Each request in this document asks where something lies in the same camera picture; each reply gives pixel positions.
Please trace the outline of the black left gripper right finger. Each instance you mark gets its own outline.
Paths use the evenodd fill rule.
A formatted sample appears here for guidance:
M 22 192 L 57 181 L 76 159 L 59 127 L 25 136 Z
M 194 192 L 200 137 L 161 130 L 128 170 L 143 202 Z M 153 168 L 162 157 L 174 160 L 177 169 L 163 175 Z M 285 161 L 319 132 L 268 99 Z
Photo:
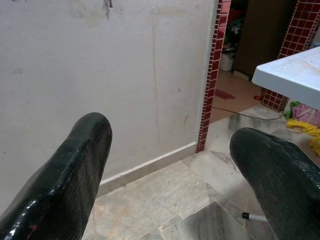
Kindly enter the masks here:
M 231 158 L 251 186 L 279 240 L 320 240 L 320 167 L 297 145 L 243 127 Z

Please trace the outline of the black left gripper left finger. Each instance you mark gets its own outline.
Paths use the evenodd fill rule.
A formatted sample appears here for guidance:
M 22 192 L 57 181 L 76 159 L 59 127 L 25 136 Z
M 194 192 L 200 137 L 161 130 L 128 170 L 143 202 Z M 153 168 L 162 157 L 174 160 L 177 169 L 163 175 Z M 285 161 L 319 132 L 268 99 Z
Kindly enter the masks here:
M 81 117 L 0 215 L 0 240 L 82 240 L 111 144 L 103 114 Z

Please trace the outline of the white tube with black tip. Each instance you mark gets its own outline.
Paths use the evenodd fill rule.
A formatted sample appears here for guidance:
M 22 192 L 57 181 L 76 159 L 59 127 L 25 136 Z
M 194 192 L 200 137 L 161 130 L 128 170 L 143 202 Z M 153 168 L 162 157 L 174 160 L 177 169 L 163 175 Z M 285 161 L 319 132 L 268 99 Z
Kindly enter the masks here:
M 246 219 L 246 220 L 259 221 L 263 223 L 268 222 L 267 218 L 263 215 L 256 215 L 249 212 L 242 212 L 241 216 L 243 219 Z

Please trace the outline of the yellow toy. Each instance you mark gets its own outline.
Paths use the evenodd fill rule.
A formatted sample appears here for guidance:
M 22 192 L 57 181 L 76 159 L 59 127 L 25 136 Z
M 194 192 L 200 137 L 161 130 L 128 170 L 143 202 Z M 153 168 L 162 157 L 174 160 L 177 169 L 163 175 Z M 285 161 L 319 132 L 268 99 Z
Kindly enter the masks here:
M 304 133 L 310 136 L 320 137 L 320 128 L 310 123 L 290 119 L 286 122 L 286 127 L 289 129 L 293 129 L 298 133 Z

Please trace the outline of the green toy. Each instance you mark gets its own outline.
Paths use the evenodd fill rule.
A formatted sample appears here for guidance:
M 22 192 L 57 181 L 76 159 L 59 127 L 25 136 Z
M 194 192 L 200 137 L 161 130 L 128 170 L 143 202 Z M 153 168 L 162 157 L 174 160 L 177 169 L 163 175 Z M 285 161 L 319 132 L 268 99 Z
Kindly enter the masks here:
M 290 103 L 287 104 L 287 106 L 285 107 L 285 111 L 283 114 L 283 117 L 286 120 L 292 119 L 293 118 L 293 108 L 298 107 L 301 103 L 298 101 L 291 101 Z

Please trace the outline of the purple patterned cloth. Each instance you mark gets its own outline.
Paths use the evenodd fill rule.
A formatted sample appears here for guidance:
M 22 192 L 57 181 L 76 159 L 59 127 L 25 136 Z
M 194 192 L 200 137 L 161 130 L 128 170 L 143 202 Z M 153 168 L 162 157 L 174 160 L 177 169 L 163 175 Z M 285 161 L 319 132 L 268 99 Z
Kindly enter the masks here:
M 295 120 L 308 123 L 320 128 L 320 110 L 306 104 L 299 104 L 292 108 L 292 116 Z

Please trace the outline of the white plastic table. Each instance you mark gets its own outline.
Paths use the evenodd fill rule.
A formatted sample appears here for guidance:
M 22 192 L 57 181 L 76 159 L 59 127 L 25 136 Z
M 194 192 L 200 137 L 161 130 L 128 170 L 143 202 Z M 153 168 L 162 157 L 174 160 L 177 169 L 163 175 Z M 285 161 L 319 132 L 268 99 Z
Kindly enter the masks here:
M 320 46 L 257 66 L 252 82 L 320 110 Z

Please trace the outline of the white bin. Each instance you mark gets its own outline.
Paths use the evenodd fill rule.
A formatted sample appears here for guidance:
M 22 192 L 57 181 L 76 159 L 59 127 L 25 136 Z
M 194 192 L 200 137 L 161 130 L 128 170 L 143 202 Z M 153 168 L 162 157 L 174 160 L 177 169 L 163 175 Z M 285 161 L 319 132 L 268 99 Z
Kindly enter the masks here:
M 222 53 L 220 56 L 219 69 L 224 72 L 229 72 L 232 70 L 235 53 Z

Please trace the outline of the dark brown cabinet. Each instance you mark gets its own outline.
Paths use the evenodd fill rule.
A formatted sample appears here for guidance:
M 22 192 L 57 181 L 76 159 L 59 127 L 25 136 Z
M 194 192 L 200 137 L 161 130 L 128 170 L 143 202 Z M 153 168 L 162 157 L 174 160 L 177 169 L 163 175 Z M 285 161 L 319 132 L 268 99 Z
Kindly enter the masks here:
M 252 76 L 257 66 L 276 60 L 297 0 L 248 0 L 234 70 Z

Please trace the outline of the wide red tiled pillar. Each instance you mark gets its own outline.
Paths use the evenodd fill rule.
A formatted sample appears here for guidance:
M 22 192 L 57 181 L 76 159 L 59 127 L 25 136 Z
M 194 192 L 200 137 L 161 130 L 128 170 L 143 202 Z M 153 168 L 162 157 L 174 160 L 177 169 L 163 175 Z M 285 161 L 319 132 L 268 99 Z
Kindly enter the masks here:
M 320 0 L 297 0 L 284 36 L 278 59 L 308 50 L 320 26 Z M 266 89 L 261 104 L 276 111 L 284 110 L 288 98 Z

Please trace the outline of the narrow red tiled wall edge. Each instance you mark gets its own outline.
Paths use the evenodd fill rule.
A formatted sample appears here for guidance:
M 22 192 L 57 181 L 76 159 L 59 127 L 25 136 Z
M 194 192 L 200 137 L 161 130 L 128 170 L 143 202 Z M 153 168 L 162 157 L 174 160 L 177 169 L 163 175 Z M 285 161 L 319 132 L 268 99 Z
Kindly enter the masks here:
M 197 153 L 202 152 L 206 145 L 231 2 L 232 0 L 217 0 L 217 7 L 213 12 L 208 67 L 196 145 Z

